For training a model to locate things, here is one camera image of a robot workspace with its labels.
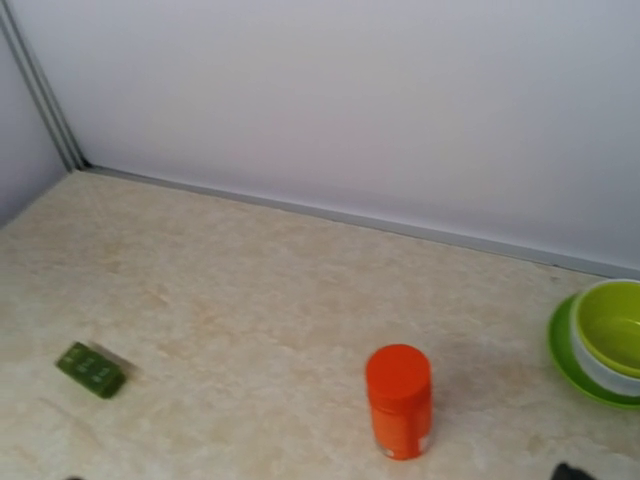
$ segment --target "stacked dishes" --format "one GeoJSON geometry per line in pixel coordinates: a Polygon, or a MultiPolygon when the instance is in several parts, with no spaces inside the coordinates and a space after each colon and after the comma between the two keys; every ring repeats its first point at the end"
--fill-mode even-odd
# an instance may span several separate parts
{"type": "Polygon", "coordinates": [[[607,280],[565,300],[548,341],[556,366],[583,393],[640,408],[640,282],[607,280]]]}

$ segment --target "black object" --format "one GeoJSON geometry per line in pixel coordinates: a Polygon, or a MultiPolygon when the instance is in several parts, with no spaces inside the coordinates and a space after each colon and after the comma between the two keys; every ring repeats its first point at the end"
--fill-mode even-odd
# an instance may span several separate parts
{"type": "Polygon", "coordinates": [[[571,468],[566,463],[558,465],[553,472],[551,480],[596,480],[579,468],[571,468]]]}

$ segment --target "bowl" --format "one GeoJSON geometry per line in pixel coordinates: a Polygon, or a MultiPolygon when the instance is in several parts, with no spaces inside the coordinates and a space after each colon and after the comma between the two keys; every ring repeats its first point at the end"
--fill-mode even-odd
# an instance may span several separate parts
{"type": "Polygon", "coordinates": [[[582,343],[575,323],[571,323],[570,331],[573,355],[591,380],[610,392],[640,400],[640,378],[623,375],[601,363],[582,343]]]}
{"type": "Polygon", "coordinates": [[[598,363],[640,379],[640,282],[599,282],[578,295],[570,317],[578,343],[598,363]]]}

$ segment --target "white wall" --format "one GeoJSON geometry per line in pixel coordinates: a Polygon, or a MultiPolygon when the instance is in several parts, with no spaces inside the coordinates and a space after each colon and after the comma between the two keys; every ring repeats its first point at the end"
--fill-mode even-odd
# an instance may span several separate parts
{"type": "Polygon", "coordinates": [[[0,32],[0,226],[65,170],[0,32]]]}
{"type": "Polygon", "coordinates": [[[640,269],[637,0],[21,0],[90,161],[640,269]]]}

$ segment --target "white bowl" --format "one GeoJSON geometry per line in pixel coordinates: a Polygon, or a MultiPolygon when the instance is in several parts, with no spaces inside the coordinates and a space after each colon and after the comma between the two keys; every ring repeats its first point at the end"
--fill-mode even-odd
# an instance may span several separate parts
{"type": "Polygon", "coordinates": [[[575,319],[571,319],[571,348],[578,364],[591,380],[610,392],[640,397],[640,378],[629,377],[610,369],[582,343],[575,319]]]}

